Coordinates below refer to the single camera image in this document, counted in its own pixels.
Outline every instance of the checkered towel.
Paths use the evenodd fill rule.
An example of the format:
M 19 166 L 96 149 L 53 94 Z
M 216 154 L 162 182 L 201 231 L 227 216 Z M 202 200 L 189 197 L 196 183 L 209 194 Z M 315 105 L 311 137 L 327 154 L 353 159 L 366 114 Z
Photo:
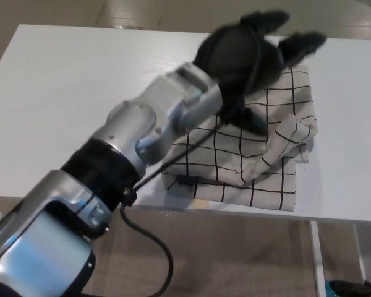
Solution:
M 284 71 L 271 88 L 245 102 L 266 119 L 268 136 L 223 126 L 170 166 L 162 175 L 164 184 L 181 196 L 293 211 L 296 160 L 308 160 L 305 143 L 317 133 L 307 68 Z M 193 146 L 219 120 L 212 116 L 180 138 L 164 162 Z

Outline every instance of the floor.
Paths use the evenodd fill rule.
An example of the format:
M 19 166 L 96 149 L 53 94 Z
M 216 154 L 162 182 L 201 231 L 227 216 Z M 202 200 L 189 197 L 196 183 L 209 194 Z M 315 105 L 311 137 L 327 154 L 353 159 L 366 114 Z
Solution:
M 209 32 L 255 9 L 282 8 L 278 34 L 320 30 L 371 39 L 371 0 L 0 0 L 0 57 L 18 24 Z M 14 204 L 0 200 L 0 211 Z M 172 249 L 176 268 L 166 296 L 316 296 L 307 222 L 204 213 L 128 210 Z M 319 224 L 326 279 L 361 281 L 352 226 Z M 94 242 L 98 265 L 86 291 L 145 296 L 163 281 L 161 251 L 114 216 Z

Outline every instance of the silver metal arm segment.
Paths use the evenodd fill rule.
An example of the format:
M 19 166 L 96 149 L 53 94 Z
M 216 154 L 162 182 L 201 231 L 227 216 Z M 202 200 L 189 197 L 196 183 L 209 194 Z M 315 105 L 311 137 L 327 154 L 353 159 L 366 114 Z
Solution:
M 139 97 L 115 107 L 92 138 L 121 152 L 142 178 L 146 167 L 162 160 L 177 138 L 221 105 L 217 83 L 188 63 L 158 77 Z
M 125 158 L 120 164 L 131 164 L 140 180 L 146 167 L 160 161 L 179 136 L 221 105 L 216 82 L 193 64 L 185 64 L 158 77 L 139 97 L 115 107 L 89 142 Z M 99 158 L 93 161 L 97 171 L 105 168 Z M 98 173 L 90 174 L 88 181 Z M 0 221 L 0 290 L 7 290 L 5 296 L 74 296 L 80 291 L 95 264 L 87 234 L 98 231 L 100 236 L 102 227 L 107 231 L 111 222 L 113 209 L 106 202 L 103 194 L 68 171 L 49 172 Z

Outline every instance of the white table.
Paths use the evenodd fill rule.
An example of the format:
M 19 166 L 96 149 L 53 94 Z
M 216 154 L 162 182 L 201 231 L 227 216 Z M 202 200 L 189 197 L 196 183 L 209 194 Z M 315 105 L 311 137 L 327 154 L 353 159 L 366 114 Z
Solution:
M 114 105 L 192 60 L 205 37 L 21 25 L 0 62 L 0 196 L 23 197 L 66 162 Z M 371 41 L 330 39 L 304 64 L 319 133 L 310 163 L 297 169 L 294 212 L 174 197 L 159 178 L 136 204 L 371 223 Z M 316 239 L 316 225 L 312 231 Z

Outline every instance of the black cable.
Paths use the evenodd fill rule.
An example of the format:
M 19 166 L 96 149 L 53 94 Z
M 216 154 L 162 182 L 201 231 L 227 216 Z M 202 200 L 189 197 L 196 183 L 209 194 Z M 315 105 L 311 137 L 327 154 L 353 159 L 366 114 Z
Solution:
M 254 46 L 255 46 L 255 58 L 254 58 L 255 64 L 254 64 L 254 67 L 252 69 L 252 73 L 250 74 L 250 77 L 249 77 L 249 79 L 247 81 L 247 84 L 246 84 L 246 87 L 245 87 L 245 90 L 244 90 L 243 97 L 246 96 L 246 95 L 248 95 L 250 93 L 252 87 L 253 87 L 253 84 L 254 84 L 255 79 L 257 77 L 257 74 L 258 74 L 258 70 L 260 69 L 260 60 L 261 60 L 261 49 L 260 49 L 260 44 L 258 43 L 258 38 L 257 38 L 257 36 L 256 36 L 256 34 L 255 34 L 255 32 L 253 31 L 252 28 L 250 28 L 250 32 L 252 34 L 251 37 L 252 37 L 252 41 L 254 42 Z M 227 111 L 227 114 L 231 114 L 232 112 L 233 112 L 233 110 L 228 110 Z M 140 184 L 138 184 L 136 187 L 134 187 L 133 192 L 137 192 L 138 190 L 140 190 L 143 186 L 145 186 L 148 182 L 150 182 L 157 175 L 159 175 L 160 173 L 162 173 L 165 169 L 167 169 L 168 167 L 170 167 L 175 162 L 179 161 L 181 158 L 183 158 L 188 153 L 191 153 L 199 145 L 203 144 L 222 125 L 223 125 L 223 122 L 220 121 L 220 123 L 217 124 L 207 135 L 205 135 L 200 140 L 198 140 L 196 143 L 194 143 L 194 145 L 191 146 L 191 148 L 187 148 L 184 152 L 182 152 L 179 155 L 173 157 L 172 159 L 170 159 L 170 161 L 166 162 L 161 167 L 159 167 L 156 171 L 154 171 L 152 174 L 150 174 L 148 177 L 146 177 Z
M 255 79 L 257 77 L 257 74 L 258 74 L 258 70 L 260 68 L 260 60 L 261 60 L 261 49 L 260 49 L 260 44 L 258 43 L 257 36 L 256 36 L 256 34 L 255 34 L 255 32 L 253 31 L 252 28 L 250 28 L 250 31 L 252 32 L 252 39 L 253 39 L 253 42 L 255 43 L 254 44 L 255 45 L 255 64 L 254 64 L 254 68 L 252 69 L 252 73 L 250 74 L 250 77 L 247 81 L 247 84 L 246 84 L 246 87 L 245 87 L 245 90 L 244 90 L 244 96 L 248 95 L 249 92 L 251 91 L 252 87 L 253 87 L 253 84 L 254 84 Z M 230 114 L 233 111 L 234 111 L 233 109 L 230 109 L 230 110 L 227 110 L 226 112 Z M 140 188 L 142 188 L 144 185 L 146 185 L 148 182 L 150 182 L 153 178 L 155 178 L 160 173 L 162 173 L 169 166 L 171 166 L 175 162 L 179 161 L 181 158 L 183 158 L 188 153 L 194 151 L 197 147 L 199 147 L 207 139 L 209 139 L 214 133 L 216 133 L 216 131 L 223 125 L 223 123 L 224 123 L 224 121 L 220 121 L 220 123 L 218 123 L 212 130 L 210 130 L 208 134 L 206 134 L 200 140 L 198 140 L 196 143 L 194 143 L 193 146 L 191 146 L 191 148 L 187 147 L 187 149 L 184 150 L 184 152 L 182 152 L 179 155 L 173 157 L 172 159 L 170 159 L 170 161 L 166 162 L 161 167 L 159 167 L 156 171 L 154 171 L 147 178 L 145 178 L 140 184 L 138 184 L 136 187 L 134 187 L 133 190 L 132 190 L 133 193 L 136 193 Z M 126 225 L 131 227 L 133 230 L 135 230 L 135 231 L 147 236 L 148 238 L 152 239 L 156 244 L 158 244 L 162 248 L 166 257 L 168 258 L 169 267 L 168 267 L 168 274 L 166 276 L 166 280 L 163 283 L 162 287 L 156 293 L 149 296 L 149 297 L 159 297 L 166 291 L 166 289 L 168 289 L 168 286 L 169 286 L 169 284 L 171 282 L 171 279 L 172 279 L 172 276 L 173 276 L 174 265 L 173 265 L 173 256 L 171 254 L 171 251 L 169 250 L 167 245 L 162 240 L 160 240 L 156 235 L 154 235 L 153 233 L 143 229 L 142 227 L 138 226 L 137 224 L 135 224 L 134 222 L 129 220 L 129 218 L 125 214 L 125 205 L 124 204 L 121 204 L 119 212 L 121 214 L 121 218 L 123 219 L 123 221 L 125 222 Z
M 149 297 L 161 296 L 166 291 L 166 289 L 168 288 L 168 286 L 171 282 L 172 276 L 173 276 L 173 256 L 172 256 L 172 253 L 171 253 L 170 249 L 167 247 L 167 245 L 162 240 L 160 240 L 153 233 L 143 229 L 142 227 L 138 226 L 137 224 L 135 224 L 134 222 L 129 220 L 129 218 L 125 214 L 125 205 L 124 204 L 121 204 L 121 207 L 119 209 L 119 213 L 121 214 L 121 218 L 124 220 L 126 225 L 131 227 L 133 230 L 135 230 L 135 231 L 147 236 L 148 238 L 152 239 L 157 245 L 159 245 L 163 249 L 166 257 L 168 258 L 169 268 L 168 268 L 168 274 L 166 276 L 166 280 L 163 283 L 162 287 L 156 293 L 150 295 Z
M 184 152 L 182 152 L 179 155 L 177 155 L 177 156 L 173 157 L 172 159 L 170 159 L 170 161 L 166 162 L 165 164 L 162 164 L 161 167 L 159 167 L 156 171 L 154 171 L 148 177 L 146 177 L 145 179 L 143 179 L 143 181 L 140 184 L 138 184 L 136 187 L 134 187 L 133 191 L 136 192 L 136 191 L 140 190 L 141 187 L 143 187 L 144 185 L 146 185 L 146 183 L 148 183 L 149 181 L 151 181 L 155 176 L 159 175 L 161 172 L 163 172 L 166 168 L 168 168 L 169 166 L 171 166 L 173 163 L 179 161 L 185 155 L 187 155 L 188 153 L 190 153 L 193 150 L 195 150 L 199 145 L 203 144 L 206 140 L 208 140 L 210 138 L 210 136 L 212 136 L 222 125 L 223 125 L 223 123 L 217 124 L 212 130 L 209 131 L 208 134 L 206 134 L 200 140 L 198 140 L 196 143 L 194 143 L 191 146 L 191 148 L 186 149 Z

